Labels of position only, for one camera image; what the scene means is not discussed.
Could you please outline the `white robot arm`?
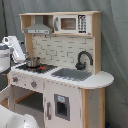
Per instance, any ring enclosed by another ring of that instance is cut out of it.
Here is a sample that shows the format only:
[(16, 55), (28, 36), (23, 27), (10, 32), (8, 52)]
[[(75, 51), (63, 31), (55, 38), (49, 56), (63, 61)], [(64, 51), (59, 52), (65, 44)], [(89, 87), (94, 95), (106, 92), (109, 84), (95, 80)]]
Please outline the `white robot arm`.
[[(0, 43), (0, 74), (8, 74), (11, 70), (10, 59), (15, 63), (23, 63), (25, 55), (16, 36), (4, 37)], [(28, 114), (17, 114), (0, 105), (0, 128), (39, 128), (35, 118)]]

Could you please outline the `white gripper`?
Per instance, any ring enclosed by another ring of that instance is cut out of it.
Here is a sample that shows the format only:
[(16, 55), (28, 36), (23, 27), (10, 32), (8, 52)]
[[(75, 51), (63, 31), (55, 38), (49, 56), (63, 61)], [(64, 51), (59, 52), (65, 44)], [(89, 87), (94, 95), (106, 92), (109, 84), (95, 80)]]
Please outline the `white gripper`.
[(9, 36), (9, 46), (13, 49), (12, 58), (15, 63), (23, 63), (25, 55), (20, 47), (19, 41), (16, 36)]

